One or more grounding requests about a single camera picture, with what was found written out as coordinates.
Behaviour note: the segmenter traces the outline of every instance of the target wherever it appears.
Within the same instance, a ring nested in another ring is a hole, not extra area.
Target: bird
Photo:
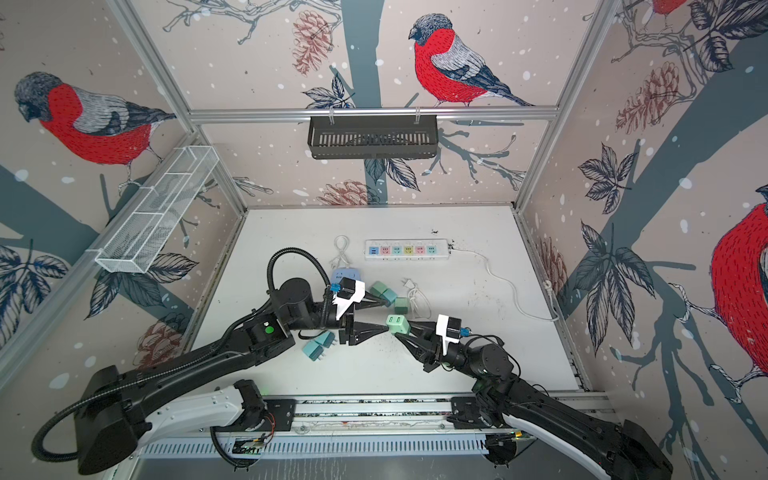
[[[149,140],[160,123],[176,118],[159,108],[142,107],[117,95],[99,94],[65,84],[55,75],[36,71],[22,78],[15,89],[18,111],[40,124],[66,148],[95,164],[121,164],[128,169],[144,150],[154,154]]]
[[[764,204],[756,205],[730,229],[715,246],[710,275],[715,307],[690,303],[682,286],[671,283],[683,294],[686,321],[694,308],[719,321],[752,359],[752,369],[741,379],[731,378],[723,367],[710,365],[735,391],[729,398],[741,403],[741,388],[750,380],[768,376],[768,185],[760,187]]]
[[[413,24],[408,39],[415,41],[416,77],[437,98],[435,106],[447,101],[469,106],[483,97],[503,97],[518,105],[532,106],[514,96],[483,57],[464,45],[445,15],[423,15]]]

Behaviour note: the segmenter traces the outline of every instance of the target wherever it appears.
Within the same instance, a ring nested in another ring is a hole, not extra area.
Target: gray floor
[[[220,458],[144,460],[135,480],[593,480],[580,465],[543,442],[534,442],[510,463],[494,468],[482,455],[345,457],[263,460],[249,472],[232,468]]]

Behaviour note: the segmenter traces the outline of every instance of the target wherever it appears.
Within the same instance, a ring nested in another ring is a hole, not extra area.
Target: white cable
[[[472,253],[473,255],[477,255],[478,257],[481,257],[481,258],[483,259],[483,261],[485,262],[485,271],[487,271],[487,272],[488,272],[488,275],[490,275],[490,276],[494,277],[494,278],[495,278],[495,279],[497,279],[497,280],[501,280],[502,282],[506,282],[506,283],[509,283],[509,286],[511,286],[511,287],[512,287],[512,300],[513,300],[513,301],[514,301],[514,303],[515,303],[515,308],[516,308],[516,309],[518,309],[518,311],[519,311],[520,313],[522,313],[523,315],[525,315],[526,317],[528,317],[528,318],[532,318],[532,319],[536,319],[536,320],[543,320],[543,321],[545,321],[545,322],[555,322],[555,321],[557,321],[557,320],[559,319],[558,317],[555,317],[555,318],[547,318],[547,317],[544,317],[544,316],[536,316],[536,315],[531,315],[530,313],[528,313],[528,312],[526,312],[525,310],[523,310],[523,309],[520,307],[520,303],[518,302],[518,289],[517,289],[517,287],[515,286],[515,284],[514,284],[514,283],[512,283],[511,281],[509,281],[509,280],[505,279],[505,278],[502,278],[502,277],[500,277],[500,276],[498,276],[498,275],[495,275],[495,274],[494,274],[494,273],[491,271],[491,261],[490,261],[490,260],[488,260],[488,258],[487,258],[485,255],[482,255],[482,254],[480,254],[480,253],[477,253],[477,252],[473,252],[472,250],[461,250],[461,249],[459,249],[459,248],[452,248],[452,249],[451,249],[451,251],[453,251],[453,252],[465,252],[465,253]],[[555,307],[554,307],[554,290],[552,289],[552,282],[550,282],[549,280],[545,280],[545,281],[542,283],[542,286],[544,287],[544,289],[547,291],[547,294],[549,295],[549,303],[550,303],[550,306],[552,307],[552,309],[553,309],[554,311],[557,311],[557,310],[555,309]]]
[[[333,246],[336,248],[336,251],[339,252],[339,254],[336,255],[333,260],[331,260],[331,268],[333,270],[339,268],[342,262],[344,262],[344,267],[351,265],[352,263],[344,254],[346,248],[349,246],[349,238],[347,238],[346,235],[339,235],[333,239]]]
[[[414,318],[420,318],[420,319],[429,319],[432,317],[432,306],[429,305],[429,299],[427,296],[419,290],[419,286],[416,285],[416,283],[411,279],[406,279],[405,282],[403,282],[403,285],[406,286],[408,289],[408,293],[406,294],[406,297],[408,298],[408,302],[411,306],[411,312],[414,315]],[[426,315],[422,315],[422,310],[419,308],[419,302],[417,301],[417,297],[421,297],[423,300],[423,303],[426,305]]]

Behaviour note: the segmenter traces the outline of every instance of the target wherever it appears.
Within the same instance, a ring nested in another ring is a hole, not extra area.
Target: white power strip
[[[448,241],[444,238],[421,240],[366,240],[366,260],[447,260]]]

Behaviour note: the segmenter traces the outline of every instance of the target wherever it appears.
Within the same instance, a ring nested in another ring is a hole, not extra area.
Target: bird head
[[[762,187],[755,190],[758,194],[763,195],[765,197],[766,202],[768,203],[768,185],[763,185]]]
[[[423,47],[427,40],[429,40],[429,37],[441,28],[453,28],[453,24],[442,13],[430,13],[416,20],[413,28],[411,28],[410,35],[408,35],[408,39],[415,40],[416,43]]]
[[[62,83],[59,77],[44,71],[36,71],[19,80],[14,96],[22,117],[26,121],[33,118],[43,121],[53,120],[51,111],[48,109],[48,93]]]

